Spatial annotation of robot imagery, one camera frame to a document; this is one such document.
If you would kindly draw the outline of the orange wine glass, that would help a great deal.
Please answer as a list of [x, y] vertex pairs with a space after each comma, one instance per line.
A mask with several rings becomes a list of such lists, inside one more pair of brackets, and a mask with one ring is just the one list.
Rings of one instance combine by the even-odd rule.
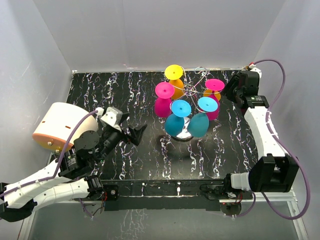
[[212, 91], [211, 89], [206, 89], [203, 93], [204, 97], [212, 97], [214, 99], [216, 99], [218, 102], [221, 99], [221, 94], [219, 91]]
[[169, 65], [164, 71], [165, 77], [168, 79], [168, 82], [174, 88], [174, 94], [171, 97], [173, 100], [177, 100], [184, 95], [183, 93], [184, 83], [181, 80], [183, 73], [184, 73], [183, 68], [177, 64]]

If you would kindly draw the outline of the magenta wine glass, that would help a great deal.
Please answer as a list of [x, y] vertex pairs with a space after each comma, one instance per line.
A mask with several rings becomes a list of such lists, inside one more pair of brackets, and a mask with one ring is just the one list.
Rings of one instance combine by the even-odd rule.
[[157, 99], [154, 104], [155, 114], [160, 118], [167, 118], [171, 114], [171, 97], [175, 93], [174, 87], [168, 82], [161, 82], [155, 87]]
[[[213, 92], [217, 91], [217, 92], [221, 93], [221, 91], [225, 88], [225, 83], [222, 80], [219, 80], [216, 78], [211, 78], [205, 82], [205, 87], [206, 87], [206, 89], [210, 89]], [[218, 115], [220, 112], [220, 101], [217, 101], [213, 97], [209, 97], [209, 98], [213, 99], [215, 101], [215, 103], [217, 104], [217, 108], [215, 111], [209, 111], [206, 113], [209, 121], [213, 121], [218, 118]]]

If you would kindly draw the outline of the blue wine glass back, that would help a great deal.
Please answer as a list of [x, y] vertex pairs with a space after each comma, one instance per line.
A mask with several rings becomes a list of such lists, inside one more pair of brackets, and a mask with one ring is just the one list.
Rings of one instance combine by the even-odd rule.
[[209, 128], [208, 112], [217, 109], [217, 104], [210, 97], [201, 97], [197, 101], [199, 113], [195, 114], [187, 126], [187, 131], [195, 138], [202, 138], [206, 135]]

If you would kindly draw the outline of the blue wine glass front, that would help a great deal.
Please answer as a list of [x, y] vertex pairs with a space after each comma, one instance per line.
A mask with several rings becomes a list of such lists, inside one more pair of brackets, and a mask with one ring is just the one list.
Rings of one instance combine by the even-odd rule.
[[191, 105], [182, 99], [175, 100], [171, 104], [172, 114], [167, 117], [164, 129], [170, 136], [176, 137], [184, 128], [185, 118], [191, 114]]

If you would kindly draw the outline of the blue wine glass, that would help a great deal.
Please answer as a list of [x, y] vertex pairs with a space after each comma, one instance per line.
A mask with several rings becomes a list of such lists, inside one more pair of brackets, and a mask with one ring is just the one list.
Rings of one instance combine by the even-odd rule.
[[197, 101], [199, 113], [195, 114], [187, 126], [187, 131], [195, 138], [202, 138], [206, 135], [209, 128], [208, 112], [217, 109], [217, 104], [210, 97], [201, 97]]
[[176, 137], [184, 128], [185, 118], [191, 114], [191, 105], [182, 99], [175, 100], [171, 104], [172, 114], [167, 117], [164, 129], [170, 136]]

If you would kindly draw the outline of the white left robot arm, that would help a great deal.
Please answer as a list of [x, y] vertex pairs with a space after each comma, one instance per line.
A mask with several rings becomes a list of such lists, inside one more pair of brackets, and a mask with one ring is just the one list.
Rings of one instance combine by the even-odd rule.
[[73, 199], [108, 199], [109, 190], [97, 175], [86, 176], [94, 162], [106, 157], [119, 142], [140, 144], [147, 128], [141, 125], [120, 127], [129, 113], [102, 113], [99, 109], [80, 118], [73, 127], [65, 126], [66, 141], [55, 160], [45, 168], [16, 183], [0, 184], [0, 217], [17, 222], [33, 212], [55, 203]]

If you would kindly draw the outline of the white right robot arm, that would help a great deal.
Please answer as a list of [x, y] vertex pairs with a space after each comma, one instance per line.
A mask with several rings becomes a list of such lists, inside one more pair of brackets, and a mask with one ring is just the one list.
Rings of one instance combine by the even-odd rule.
[[269, 103], [259, 95], [260, 75], [244, 70], [234, 74], [222, 95], [240, 108], [251, 129], [258, 153], [258, 161], [246, 173], [229, 173], [224, 178], [223, 194], [233, 199], [241, 191], [287, 193], [290, 191], [298, 164], [275, 140], [273, 123], [267, 116]]

